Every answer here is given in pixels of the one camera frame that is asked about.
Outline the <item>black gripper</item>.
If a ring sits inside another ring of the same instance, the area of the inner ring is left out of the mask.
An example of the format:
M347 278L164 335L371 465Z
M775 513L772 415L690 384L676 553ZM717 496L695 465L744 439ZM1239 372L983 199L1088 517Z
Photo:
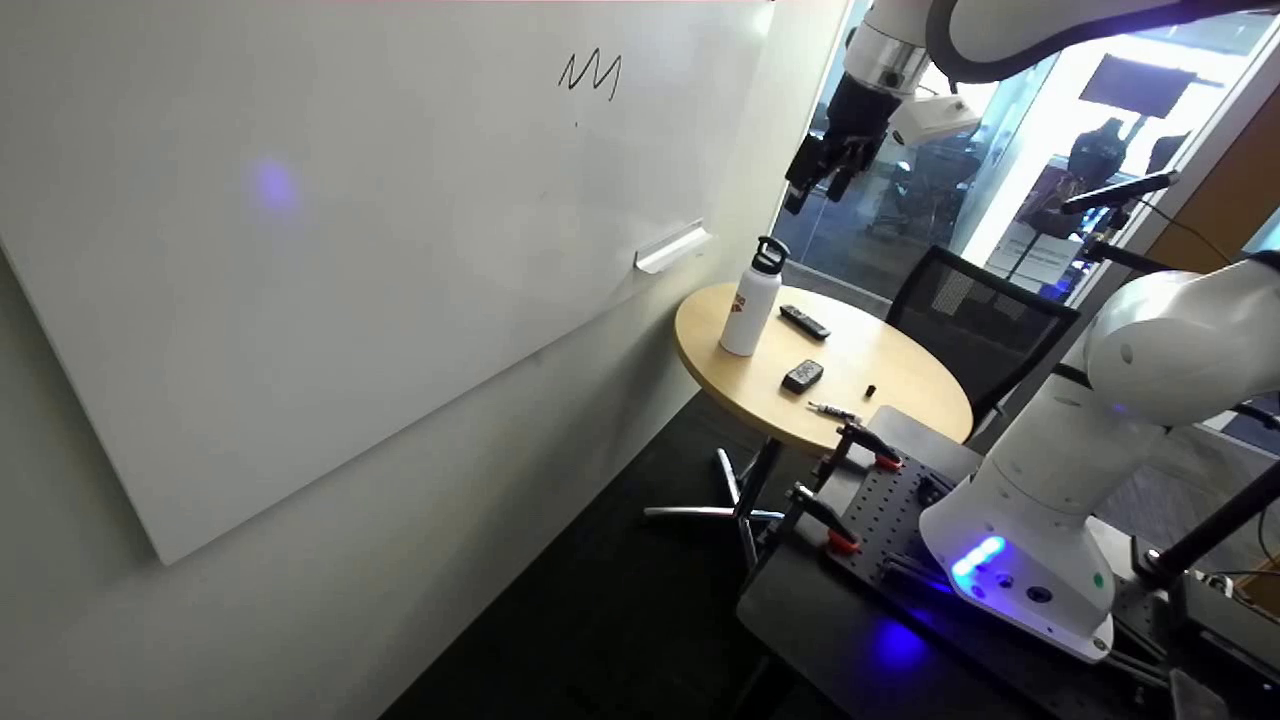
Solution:
M861 82L846 78L825 108L825 137L818 172L830 175L830 199L846 199L858 172L874 166L884 145L890 115L902 108L894 91L865 88ZM812 187L812 145L805 142L788 161L788 192L783 214L801 214Z

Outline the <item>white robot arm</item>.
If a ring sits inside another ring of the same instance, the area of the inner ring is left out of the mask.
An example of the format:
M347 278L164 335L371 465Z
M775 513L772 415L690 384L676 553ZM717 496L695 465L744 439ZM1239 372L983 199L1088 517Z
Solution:
M846 57L854 115L877 145L936 142L960 115L918 91L927 68L989 83L1086 41L1269 5L874 0ZM1276 390L1280 265L1269 250L1212 271L1146 271L1093 313L978 472L920 513L920 539L966 603L1098 666L1118 644L1118 580L1088 517L1165 432Z

